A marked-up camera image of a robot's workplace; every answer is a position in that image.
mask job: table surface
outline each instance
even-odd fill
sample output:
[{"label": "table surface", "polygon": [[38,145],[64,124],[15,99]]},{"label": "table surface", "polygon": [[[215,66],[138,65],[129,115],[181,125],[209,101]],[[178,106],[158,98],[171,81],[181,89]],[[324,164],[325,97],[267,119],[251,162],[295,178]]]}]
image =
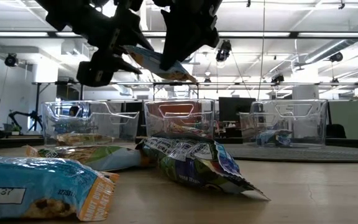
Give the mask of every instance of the table surface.
[{"label": "table surface", "polygon": [[[0,156],[23,155],[21,148],[0,149]],[[156,169],[126,170],[119,172],[109,218],[98,223],[358,223],[358,164],[237,163],[271,201],[189,189]]]}]

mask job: plastic storage basket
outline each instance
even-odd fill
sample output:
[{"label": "plastic storage basket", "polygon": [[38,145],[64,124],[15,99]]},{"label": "plastic storage basket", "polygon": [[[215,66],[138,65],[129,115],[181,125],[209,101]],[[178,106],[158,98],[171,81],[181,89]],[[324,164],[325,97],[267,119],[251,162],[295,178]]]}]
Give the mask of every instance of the plastic storage basket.
[{"label": "plastic storage basket", "polygon": [[324,147],[326,100],[254,102],[240,114],[244,144],[260,147]]},{"label": "plastic storage basket", "polygon": [[62,101],[42,104],[46,146],[64,134],[99,135],[117,142],[135,142],[139,112],[123,113],[117,101]]},{"label": "plastic storage basket", "polygon": [[193,133],[212,138],[214,134],[213,100],[162,100],[144,106],[147,135],[157,133]]}]

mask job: ductwork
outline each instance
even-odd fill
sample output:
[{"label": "ductwork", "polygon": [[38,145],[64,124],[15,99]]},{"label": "ductwork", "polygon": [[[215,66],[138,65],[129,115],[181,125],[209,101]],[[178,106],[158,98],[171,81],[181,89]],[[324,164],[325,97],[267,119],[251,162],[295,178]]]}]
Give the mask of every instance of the ductwork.
[{"label": "ductwork", "polygon": [[[355,26],[351,31],[358,32],[358,26]],[[312,63],[319,62],[325,58],[328,58],[345,48],[354,45],[358,42],[358,39],[351,39],[351,40],[333,40],[330,43],[320,47],[319,49],[315,50],[312,53],[307,55],[299,56],[299,64],[298,65],[309,65]],[[294,60],[297,56],[291,56],[286,59],[283,63],[277,66],[274,70],[282,71],[287,68],[291,67],[291,60]]]}]

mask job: ceiling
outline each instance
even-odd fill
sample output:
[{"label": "ceiling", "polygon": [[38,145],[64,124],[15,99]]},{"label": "ceiling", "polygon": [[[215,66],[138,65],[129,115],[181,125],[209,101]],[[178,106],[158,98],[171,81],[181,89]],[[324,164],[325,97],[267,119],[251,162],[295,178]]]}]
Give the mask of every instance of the ceiling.
[{"label": "ceiling", "polygon": [[[223,0],[218,10],[216,27],[219,31],[356,31],[358,26],[358,0],[345,0],[344,9],[338,9],[339,0],[252,0],[247,7],[247,1]],[[114,12],[110,2],[107,13]],[[145,8],[138,12],[142,18],[143,30],[165,30],[165,24],[160,14],[161,8],[153,5],[151,0],[145,0]],[[0,30],[53,30],[45,22],[46,12],[35,1],[0,0]],[[163,39],[152,39],[151,44],[156,51],[161,52]],[[217,66],[215,61],[216,49],[204,46],[195,53],[195,65],[188,67],[199,81],[209,72],[213,82],[241,82],[241,76],[246,82],[259,82],[260,78],[269,78],[276,72],[274,68],[284,60],[295,60],[294,55],[306,55],[315,52],[322,46],[335,43],[337,40],[323,39],[230,39],[232,54],[225,65]],[[0,46],[34,46],[53,55],[62,64],[75,73],[78,58],[72,59],[62,51],[55,49],[62,44],[59,39],[0,39]],[[311,66],[317,67],[320,81],[329,82],[334,77],[345,77],[358,70],[358,42],[342,49],[344,60],[339,63],[320,61]],[[287,79],[296,72],[288,67],[280,70]],[[358,73],[341,81],[358,82]]]}]

